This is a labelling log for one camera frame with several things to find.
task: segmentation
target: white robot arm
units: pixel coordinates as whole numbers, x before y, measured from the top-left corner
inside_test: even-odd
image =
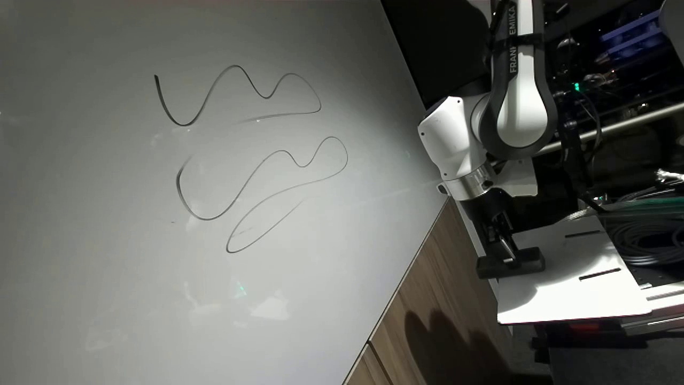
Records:
[[[556,105],[545,81],[542,0],[500,0],[491,17],[491,93],[475,102],[445,98],[418,125],[421,142],[439,169],[441,187],[469,214],[484,258],[479,277],[496,278],[542,269],[539,251],[517,251],[486,159],[522,160],[556,130]]]

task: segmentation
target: wooden panel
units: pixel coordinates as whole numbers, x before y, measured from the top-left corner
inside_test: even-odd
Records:
[[[368,344],[345,385],[390,385],[377,355]]]
[[[503,382],[510,341],[475,273],[475,251],[448,202],[371,344],[392,382]]]

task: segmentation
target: whiteboard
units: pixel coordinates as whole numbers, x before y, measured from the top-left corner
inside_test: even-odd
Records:
[[[0,17],[0,382],[340,382],[441,206],[380,5]]]

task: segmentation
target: metal rod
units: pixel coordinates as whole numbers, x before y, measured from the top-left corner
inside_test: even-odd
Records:
[[[616,123],[611,126],[603,126],[603,134],[614,134],[614,133],[619,133],[619,130],[625,130],[625,128],[633,128],[633,126],[638,126],[638,125],[664,119],[667,115],[672,115],[672,113],[680,113],[680,112],[684,112],[684,102],[678,102],[678,105],[671,105],[671,108],[664,108],[664,110],[657,110],[657,112],[651,112],[651,113],[643,113],[643,115],[637,115],[637,118],[631,118],[631,119],[621,119],[621,123]],[[596,138],[596,130],[579,134],[582,142],[589,142],[594,138]],[[554,142],[554,144],[542,145],[542,149],[537,157],[552,155],[552,153],[558,153],[558,149],[560,149],[560,142]]]

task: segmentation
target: wavy line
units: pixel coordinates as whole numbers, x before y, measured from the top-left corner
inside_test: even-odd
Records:
[[[180,119],[171,113],[171,110],[168,110],[168,105],[166,105],[166,98],[164,98],[164,93],[163,93],[163,83],[160,83],[157,74],[153,74],[155,94],[157,94],[157,101],[160,101],[166,118],[168,118],[175,126],[192,126],[192,125],[202,115],[202,112],[205,112],[205,108],[206,108],[206,102],[210,102],[210,98],[211,98],[218,81],[219,81],[227,72],[230,72],[230,70],[240,70],[240,72],[248,79],[248,83],[250,83],[250,88],[253,91],[253,94],[257,94],[258,98],[263,98],[263,101],[270,101],[273,94],[279,91],[279,85],[281,85],[285,79],[299,79],[299,81],[304,81],[304,83],[311,91],[311,94],[313,94],[313,98],[315,98],[315,108],[313,108],[313,110],[308,110],[308,112],[288,112],[288,113],[253,115],[253,118],[248,118],[248,119],[244,119],[244,123],[285,118],[285,115],[311,115],[311,113],[319,113],[319,112],[323,110],[323,102],[321,102],[321,97],[319,97],[315,88],[313,88],[306,78],[301,78],[299,72],[284,72],[284,74],[276,81],[273,91],[261,93],[261,91],[257,88],[251,74],[250,74],[244,67],[230,64],[230,67],[227,67],[227,69],[222,69],[222,70],[218,72],[218,78],[214,79],[210,93],[205,94],[202,102],[198,105],[198,112],[197,112],[188,123],[180,123]]]
[[[327,142],[338,142],[338,144],[342,145],[342,149],[344,149],[344,162],[342,162],[342,168],[340,168],[338,171],[324,176],[324,177],[315,177],[315,180],[309,180],[309,182],[293,185],[293,187],[288,187],[288,189],[279,189],[279,190],[270,193],[269,197],[261,200],[257,206],[251,206],[251,208],[236,220],[236,224],[232,227],[232,231],[230,231],[230,235],[229,235],[229,240],[227,240],[227,253],[229,253],[229,254],[236,254],[236,253],[253,247],[257,242],[261,242],[265,235],[269,235],[269,233],[270,233],[279,222],[284,222],[304,202],[296,203],[296,206],[293,206],[281,218],[277,218],[265,233],[261,233],[258,237],[253,237],[250,245],[246,245],[246,247],[242,247],[242,249],[230,249],[230,242],[232,242],[235,233],[240,231],[242,222],[244,222],[248,217],[251,217],[251,211],[257,211],[261,206],[265,206],[266,202],[270,202],[270,200],[276,200],[276,197],[279,197],[279,195],[284,195],[284,193],[290,193],[290,190],[294,190],[294,189],[304,189],[304,187],[311,187],[311,185],[321,185],[321,182],[324,182],[324,180],[330,180],[330,177],[340,176],[340,173],[347,168],[347,148],[344,145],[344,142],[342,142],[340,138],[332,138],[332,134],[324,138],[324,139],[315,145],[313,155],[311,155],[306,162],[299,162],[299,160],[293,157],[293,153],[288,153],[288,149],[276,149],[276,153],[266,155],[266,157],[251,169],[251,173],[246,177],[246,182],[240,187],[240,190],[236,190],[236,195],[232,197],[232,202],[230,202],[225,209],[219,209],[218,214],[214,214],[214,217],[197,214],[197,211],[189,208],[189,203],[188,203],[188,200],[185,200],[185,195],[183,195],[181,176],[183,176],[183,171],[185,171],[185,165],[189,162],[189,159],[188,159],[188,160],[180,168],[180,171],[175,173],[175,190],[176,190],[176,197],[180,197],[180,202],[183,203],[183,208],[188,209],[188,214],[195,217],[197,220],[206,220],[206,222],[210,222],[210,220],[218,220],[218,218],[222,218],[227,211],[232,209],[232,206],[240,202],[240,197],[244,195],[244,190],[250,187],[251,177],[258,173],[258,169],[261,169],[265,162],[269,162],[270,159],[284,155],[296,169],[308,169],[308,168],[319,159],[319,153],[323,149],[323,145],[324,145]]]

